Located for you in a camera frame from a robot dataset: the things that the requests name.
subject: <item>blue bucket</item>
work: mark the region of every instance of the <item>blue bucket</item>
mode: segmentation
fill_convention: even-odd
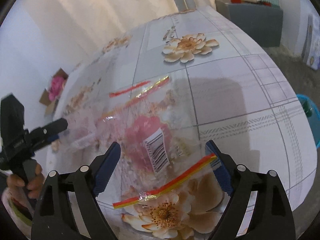
[[[313,138],[315,139],[316,147],[320,147],[320,113],[316,106],[316,104],[307,96],[305,95],[297,95],[297,98],[299,99],[301,105],[303,105],[306,101],[308,101],[312,115],[310,117],[307,117]]]

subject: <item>floral tablecloth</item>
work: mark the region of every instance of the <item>floral tablecloth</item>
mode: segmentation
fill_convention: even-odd
[[[252,171],[277,171],[292,210],[304,201],[317,153],[303,109],[265,51],[211,7],[153,20],[107,43],[70,74],[54,119],[103,94],[167,73],[179,81],[188,113],[179,128],[201,141],[212,139]],[[75,171],[104,150],[89,147],[61,155],[50,148],[47,172]],[[116,174],[97,198],[107,219],[119,216],[111,212],[120,190],[114,180]],[[227,202],[226,196],[220,213]],[[239,233],[248,227],[254,203],[252,193]]]

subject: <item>cardboard box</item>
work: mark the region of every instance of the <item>cardboard box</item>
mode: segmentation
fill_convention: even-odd
[[[54,75],[53,77],[63,77],[64,79],[68,79],[69,75],[67,73],[65,73],[63,71],[63,69],[59,69]],[[54,101],[50,101],[49,100],[49,93],[48,91],[45,89],[41,95],[41,98],[39,100],[39,102],[45,106],[47,106],[45,112],[44,112],[44,115],[49,115],[49,114],[52,114],[55,109],[56,109],[56,104],[57,104],[57,100],[54,100]]]

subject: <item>human hand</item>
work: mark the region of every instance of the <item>human hand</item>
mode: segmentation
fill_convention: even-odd
[[[30,181],[27,185],[27,189],[30,190],[28,194],[28,197],[30,199],[38,199],[41,193],[43,182],[44,182],[44,176],[41,172],[42,172],[42,167],[39,163],[37,163],[36,170],[35,170],[36,177],[32,181]],[[16,200],[22,206],[27,207],[28,204],[25,202],[26,199],[22,195],[23,191],[20,189],[21,187],[25,186],[24,181],[16,174],[12,174],[7,178],[7,185],[9,187],[12,198],[14,198],[14,200]]]

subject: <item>barcode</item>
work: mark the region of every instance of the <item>barcode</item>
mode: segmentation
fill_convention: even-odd
[[[144,140],[152,168],[155,174],[158,174],[170,164],[169,158],[164,147],[164,136],[159,128],[153,135]]]

